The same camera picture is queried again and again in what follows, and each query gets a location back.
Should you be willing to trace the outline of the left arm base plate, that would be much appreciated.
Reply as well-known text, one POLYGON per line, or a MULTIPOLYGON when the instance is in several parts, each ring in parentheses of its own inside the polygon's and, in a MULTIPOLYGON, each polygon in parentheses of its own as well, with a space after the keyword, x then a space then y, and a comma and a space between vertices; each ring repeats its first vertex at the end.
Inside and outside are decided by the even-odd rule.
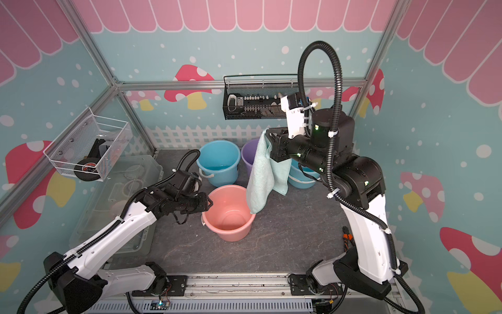
POLYGON ((187 276, 168 275, 162 279, 155 279, 152 286, 146 290, 135 290, 132 296, 162 296, 174 297, 184 296, 187 288, 187 276))

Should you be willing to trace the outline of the pink plastic bucket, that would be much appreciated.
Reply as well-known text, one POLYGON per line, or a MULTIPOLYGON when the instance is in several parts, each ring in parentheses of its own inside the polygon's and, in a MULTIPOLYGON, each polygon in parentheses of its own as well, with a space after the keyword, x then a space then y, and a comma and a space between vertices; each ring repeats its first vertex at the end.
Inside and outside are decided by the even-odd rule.
POLYGON ((209 194, 213 205, 202 213, 201 222, 227 242, 244 239, 256 217, 247 204, 247 190, 238 185, 216 188, 209 194))

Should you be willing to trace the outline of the light green cloth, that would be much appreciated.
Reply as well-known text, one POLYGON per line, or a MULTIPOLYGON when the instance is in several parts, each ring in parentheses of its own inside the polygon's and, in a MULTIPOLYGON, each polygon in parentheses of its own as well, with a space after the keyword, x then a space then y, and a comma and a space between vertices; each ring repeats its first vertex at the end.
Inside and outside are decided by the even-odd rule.
POLYGON ((271 158, 272 144, 265 136, 266 131, 259 138, 247 185, 247 205, 251 214, 257 214, 265 207, 273 190, 283 196, 288 192, 292 160, 276 162, 271 158))

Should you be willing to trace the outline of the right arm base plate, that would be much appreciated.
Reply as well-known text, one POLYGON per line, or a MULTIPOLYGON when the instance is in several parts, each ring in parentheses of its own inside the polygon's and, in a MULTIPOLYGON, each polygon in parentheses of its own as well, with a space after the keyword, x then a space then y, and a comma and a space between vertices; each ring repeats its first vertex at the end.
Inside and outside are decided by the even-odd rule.
POLYGON ((320 286, 311 276, 306 274, 291 273, 287 277, 287 282, 292 296, 329 296, 337 299, 343 294, 341 284, 332 283, 320 286))

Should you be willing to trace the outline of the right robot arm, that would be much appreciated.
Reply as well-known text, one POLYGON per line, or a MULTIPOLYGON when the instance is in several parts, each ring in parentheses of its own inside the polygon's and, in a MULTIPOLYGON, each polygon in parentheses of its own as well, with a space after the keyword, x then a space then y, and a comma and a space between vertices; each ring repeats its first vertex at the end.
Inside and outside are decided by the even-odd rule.
POLYGON ((309 288, 319 293, 334 283, 342 283, 372 298, 383 300, 392 290, 395 273, 403 275, 408 266, 396 257, 388 244, 391 231, 385 211, 385 184, 381 167, 371 158, 353 152, 355 121, 341 113, 333 149, 332 167, 327 166, 328 132, 332 109, 313 115, 310 137, 288 136, 287 128, 265 132, 276 162, 295 160, 300 166, 319 174, 323 184, 332 179, 338 201, 347 216, 355 246, 331 259, 321 260, 307 270, 309 288))

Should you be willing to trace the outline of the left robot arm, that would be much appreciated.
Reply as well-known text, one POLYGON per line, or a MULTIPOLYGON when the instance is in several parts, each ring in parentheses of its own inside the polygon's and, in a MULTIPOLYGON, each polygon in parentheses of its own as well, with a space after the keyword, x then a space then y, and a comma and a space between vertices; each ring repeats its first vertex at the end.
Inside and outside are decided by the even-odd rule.
POLYGON ((103 265, 129 240, 159 218, 208 211, 213 201, 204 192, 173 198, 158 187, 136 192, 121 215, 64 255, 53 253, 44 261, 48 284, 67 313, 84 313, 102 298, 144 291, 162 296, 171 288, 166 272, 155 262, 109 271, 103 265))

